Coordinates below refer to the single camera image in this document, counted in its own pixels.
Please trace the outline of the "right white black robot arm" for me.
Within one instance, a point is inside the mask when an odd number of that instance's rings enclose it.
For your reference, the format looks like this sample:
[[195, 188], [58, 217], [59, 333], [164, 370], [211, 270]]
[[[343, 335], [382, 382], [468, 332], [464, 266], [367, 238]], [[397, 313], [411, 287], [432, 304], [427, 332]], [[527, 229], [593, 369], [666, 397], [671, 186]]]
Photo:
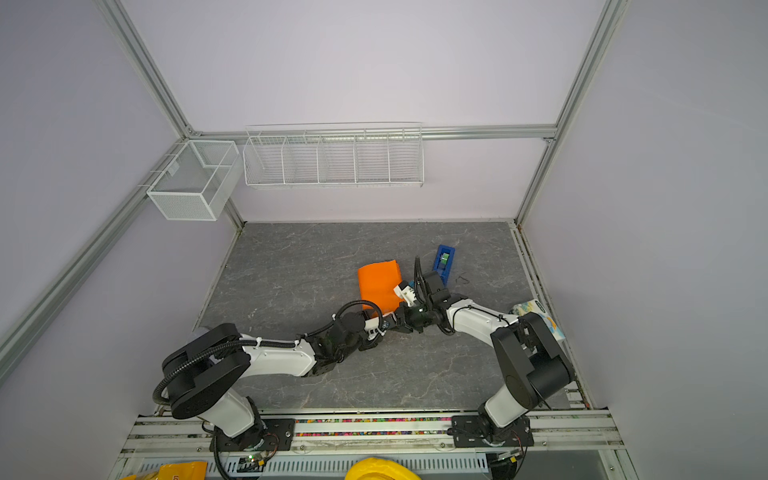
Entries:
[[400, 305], [395, 329], [421, 333], [436, 326], [445, 335], [469, 335], [494, 350], [503, 385], [478, 409], [474, 423], [452, 431], [490, 445], [521, 438], [526, 414], [576, 379], [572, 362], [545, 317], [536, 312], [504, 314], [463, 295], [453, 295], [436, 272], [414, 262], [414, 281], [394, 288]]

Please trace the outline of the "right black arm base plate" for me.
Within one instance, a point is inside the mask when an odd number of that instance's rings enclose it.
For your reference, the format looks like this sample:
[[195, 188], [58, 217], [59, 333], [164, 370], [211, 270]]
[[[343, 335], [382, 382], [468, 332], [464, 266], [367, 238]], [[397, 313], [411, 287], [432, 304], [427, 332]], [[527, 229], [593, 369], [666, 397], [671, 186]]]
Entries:
[[448, 434], [457, 448], [522, 447], [534, 445], [530, 419], [523, 415], [509, 425], [496, 426], [487, 415], [455, 415]]

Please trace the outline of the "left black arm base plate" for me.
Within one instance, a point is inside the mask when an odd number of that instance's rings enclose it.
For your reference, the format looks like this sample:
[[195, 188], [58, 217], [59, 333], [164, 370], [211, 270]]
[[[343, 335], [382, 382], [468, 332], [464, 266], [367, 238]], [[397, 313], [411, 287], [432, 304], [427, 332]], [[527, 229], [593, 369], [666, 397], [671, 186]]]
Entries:
[[230, 438], [215, 428], [210, 451], [216, 444], [219, 452], [288, 451], [294, 439], [296, 420], [289, 417], [266, 418], [244, 433]]

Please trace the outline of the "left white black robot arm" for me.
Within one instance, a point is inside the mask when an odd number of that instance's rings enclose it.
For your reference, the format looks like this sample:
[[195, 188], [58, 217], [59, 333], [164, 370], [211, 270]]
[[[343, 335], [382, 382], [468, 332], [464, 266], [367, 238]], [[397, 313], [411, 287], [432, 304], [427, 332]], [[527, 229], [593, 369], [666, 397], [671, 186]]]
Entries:
[[152, 399], [174, 418], [198, 417], [231, 439], [260, 434], [255, 403], [235, 391], [240, 379], [324, 375], [352, 353], [377, 346], [392, 325], [392, 316], [367, 300], [344, 304], [328, 324], [294, 340], [252, 337], [224, 323], [166, 357]]

